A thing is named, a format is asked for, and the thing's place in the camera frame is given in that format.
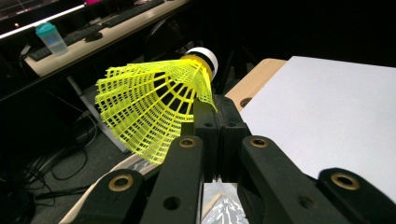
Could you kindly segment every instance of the white paper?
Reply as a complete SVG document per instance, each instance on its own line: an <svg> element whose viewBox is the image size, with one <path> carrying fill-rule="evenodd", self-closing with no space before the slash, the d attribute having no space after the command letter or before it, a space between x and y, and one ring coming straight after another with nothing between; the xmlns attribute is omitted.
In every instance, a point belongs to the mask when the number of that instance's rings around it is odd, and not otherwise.
<svg viewBox="0 0 396 224"><path fill-rule="evenodd" d="M396 202L396 69L292 57L241 112L303 173L347 169Z"/></svg>

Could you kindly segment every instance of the bottle cap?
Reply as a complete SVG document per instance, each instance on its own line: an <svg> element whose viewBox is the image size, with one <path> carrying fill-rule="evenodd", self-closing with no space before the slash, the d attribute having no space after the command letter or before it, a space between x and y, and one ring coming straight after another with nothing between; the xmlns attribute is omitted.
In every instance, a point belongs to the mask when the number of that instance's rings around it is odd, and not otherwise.
<svg viewBox="0 0 396 224"><path fill-rule="evenodd" d="M216 73L218 72L219 63L218 63L218 59L216 58L215 54L212 51L210 51L209 49L206 49L206 48L197 47L197 48L192 48L192 49L188 50L185 54L186 55L196 55L196 56L202 58L203 60L205 60L205 62L207 62L207 64L209 64L210 69L212 70L212 80L213 80Z"/></svg>
<svg viewBox="0 0 396 224"><path fill-rule="evenodd" d="M49 21L46 23L39 24L35 28L35 34L38 35L39 37L44 36L44 35L49 35L50 33L53 33L56 31L56 27L52 25Z"/></svg>

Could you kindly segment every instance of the teal bottle cap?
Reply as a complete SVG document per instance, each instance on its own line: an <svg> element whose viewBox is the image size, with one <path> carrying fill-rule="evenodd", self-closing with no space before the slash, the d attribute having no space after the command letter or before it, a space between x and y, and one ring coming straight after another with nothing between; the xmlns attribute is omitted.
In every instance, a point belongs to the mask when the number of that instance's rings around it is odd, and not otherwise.
<svg viewBox="0 0 396 224"><path fill-rule="evenodd" d="M53 33L55 31L56 31L56 27L52 25L49 21L43 24L39 24L35 28L35 33L40 37L43 35L49 35L50 33Z"/></svg>

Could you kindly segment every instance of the yellow shuttlecock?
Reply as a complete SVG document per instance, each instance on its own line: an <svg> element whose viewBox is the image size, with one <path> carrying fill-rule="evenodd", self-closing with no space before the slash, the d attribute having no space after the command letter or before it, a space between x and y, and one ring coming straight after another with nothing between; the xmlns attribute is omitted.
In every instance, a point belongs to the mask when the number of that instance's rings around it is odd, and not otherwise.
<svg viewBox="0 0 396 224"><path fill-rule="evenodd" d="M182 122L193 122L192 103L213 103L215 55L194 48L179 60L130 63L107 69L96 83L103 122L132 152L161 164Z"/></svg>

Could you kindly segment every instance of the monitor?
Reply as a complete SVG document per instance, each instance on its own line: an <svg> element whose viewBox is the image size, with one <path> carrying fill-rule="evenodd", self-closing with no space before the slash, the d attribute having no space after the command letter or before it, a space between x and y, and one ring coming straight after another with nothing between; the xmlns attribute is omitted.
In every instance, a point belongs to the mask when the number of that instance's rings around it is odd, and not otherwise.
<svg viewBox="0 0 396 224"><path fill-rule="evenodd" d="M83 0L2 0L0 1L0 39L83 7Z"/></svg>

